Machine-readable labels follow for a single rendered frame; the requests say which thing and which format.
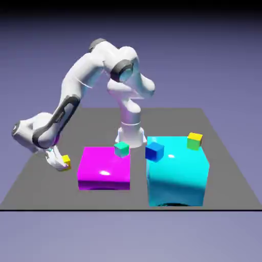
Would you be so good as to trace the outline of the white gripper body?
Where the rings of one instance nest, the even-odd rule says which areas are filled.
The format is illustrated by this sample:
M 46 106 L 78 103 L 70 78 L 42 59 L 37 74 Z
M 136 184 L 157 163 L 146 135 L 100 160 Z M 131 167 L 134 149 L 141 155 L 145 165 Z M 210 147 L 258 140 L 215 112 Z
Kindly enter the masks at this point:
M 65 170 L 68 168 L 68 164 L 63 161 L 62 155 L 56 145 L 46 149 L 45 155 L 47 162 L 55 169 Z

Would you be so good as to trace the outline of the small yellow cube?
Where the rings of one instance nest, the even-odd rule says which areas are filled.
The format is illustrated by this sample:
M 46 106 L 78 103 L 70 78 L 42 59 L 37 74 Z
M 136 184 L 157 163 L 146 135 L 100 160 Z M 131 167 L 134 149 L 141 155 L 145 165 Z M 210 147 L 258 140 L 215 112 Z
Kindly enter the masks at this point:
M 64 163 L 67 165 L 67 167 L 63 168 L 63 171 L 71 169 L 71 160 L 70 157 L 68 155 L 63 155 L 62 159 L 64 161 Z

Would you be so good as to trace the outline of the small teal cube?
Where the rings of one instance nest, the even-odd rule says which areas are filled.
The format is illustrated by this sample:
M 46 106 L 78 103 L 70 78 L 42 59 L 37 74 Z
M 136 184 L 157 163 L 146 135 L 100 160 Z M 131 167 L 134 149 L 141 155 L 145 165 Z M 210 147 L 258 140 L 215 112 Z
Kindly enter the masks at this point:
M 129 155 L 129 145 L 123 141 L 114 144 L 115 155 L 123 158 Z

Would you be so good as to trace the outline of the small blue cube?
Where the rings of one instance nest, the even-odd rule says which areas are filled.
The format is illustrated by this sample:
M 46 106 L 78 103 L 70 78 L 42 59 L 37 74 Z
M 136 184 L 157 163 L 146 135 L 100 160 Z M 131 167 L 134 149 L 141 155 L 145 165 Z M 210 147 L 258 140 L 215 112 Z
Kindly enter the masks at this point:
M 164 156 L 164 145 L 152 142 L 145 147 L 145 158 L 154 162 L 160 161 Z

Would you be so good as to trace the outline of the small yellow-green cube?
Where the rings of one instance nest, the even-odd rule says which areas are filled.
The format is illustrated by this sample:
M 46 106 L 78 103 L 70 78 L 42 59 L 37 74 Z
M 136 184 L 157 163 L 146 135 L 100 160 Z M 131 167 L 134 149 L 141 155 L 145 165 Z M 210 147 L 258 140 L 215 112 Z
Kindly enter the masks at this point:
M 202 144 L 202 134 L 190 132 L 187 137 L 187 148 L 191 150 L 199 150 Z

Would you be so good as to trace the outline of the large magenta box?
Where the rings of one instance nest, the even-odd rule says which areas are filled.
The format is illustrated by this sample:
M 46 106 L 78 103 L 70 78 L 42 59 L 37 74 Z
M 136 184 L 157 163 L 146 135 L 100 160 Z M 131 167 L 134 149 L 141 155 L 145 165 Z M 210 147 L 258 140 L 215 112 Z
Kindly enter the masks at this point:
M 85 147 L 77 171 L 80 190 L 130 190 L 130 155 L 113 147 Z

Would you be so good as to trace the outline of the large cyan box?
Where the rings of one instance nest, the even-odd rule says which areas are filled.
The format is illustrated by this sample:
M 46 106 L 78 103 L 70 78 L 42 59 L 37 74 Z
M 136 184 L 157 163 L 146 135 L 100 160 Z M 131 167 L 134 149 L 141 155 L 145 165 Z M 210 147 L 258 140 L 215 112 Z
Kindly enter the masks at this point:
M 202 206 L 210 167 L 203 149 L 188 149 L 186 136 L 148 136 L 152 142 L 164 145 L 164 156 L 146 159 L 148 205 Z

